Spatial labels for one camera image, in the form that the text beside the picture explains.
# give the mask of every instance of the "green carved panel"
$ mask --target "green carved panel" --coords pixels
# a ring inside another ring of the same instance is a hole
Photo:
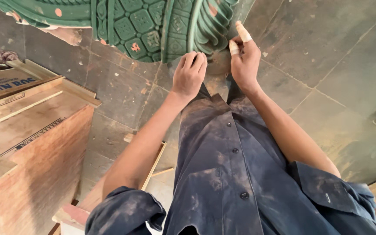
[[[189,51],[211,55],[227,47],[238,1],[0,0],[0,10],[39,28],[92,27],[94,39],[131,58],[166,63]]]

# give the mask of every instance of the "rolled sleeve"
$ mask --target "rolled sleeve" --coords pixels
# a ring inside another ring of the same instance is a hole
[[[366,184],[346,182],[301,162],[289,165],[289,173],[314,203],[376,221],[374,196]]]
[[[89,215],[86,235],[150,234],[150,227],[161,231],[166,212],[151,194],[125,186],[107,195]]]

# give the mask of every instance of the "wooden crate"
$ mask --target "wooden crate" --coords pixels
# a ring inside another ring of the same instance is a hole
[[[0,91],[0,234],[47,235],[74,198],[100,101],[62,76],[19,65],[41,76]]]

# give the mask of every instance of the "finger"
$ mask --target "finger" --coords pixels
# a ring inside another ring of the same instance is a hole
[[[206,76],[206,70],[207,70],[207,56],[203,53],[204,61],[201,64],[201,68],[198,71],[198,73],[201,75],[202,80],[204,81],[204,77]]]
[[[239,46],[233,40],[228,41],[228,48],[230,49],[230,54],[232,56],[235,55],[235,54],[239,54],[240,53]]]
[[[197,56],[197,53],[195,51],[191,51],[190,53],[185,54],[186,60],[185,60],[185,68],[190,68],[192,66],[192,62],[194,61],[195,56]]]
[[[187,54],[181,56],[181,59],[178,63],[178,66],[176,67],[176,69],[181,69],[182,67],[184,67],[186,58],[187,58]]]
[[[203,64],[204,62],[204,56],[203,56],[204,53],[201,53],[201,52],[198,52],[197,53],[197,57],[195,59],[195,62],[194,64],[192,65],[192,68],[195,72],[198,72],[201,68],[201,65]]]
[[[236,29],[237,29],[237,32],[239,33],[239,37],[243,41],[244,52],[248,53],[248,52],[256,51],[258,46],[255,44],[249,32],[244,28],[243,24],[240,21],[236,22]]]

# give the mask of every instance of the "navy work shirt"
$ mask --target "navy work shirt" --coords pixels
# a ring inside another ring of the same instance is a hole
[[[247,98],[219,95],[181,114],[173,201],[163,234],[376,234],[366,184],[288,163]],[[166,212],[149,193],[119,187],[86,222],[87,235],[150,234]]]

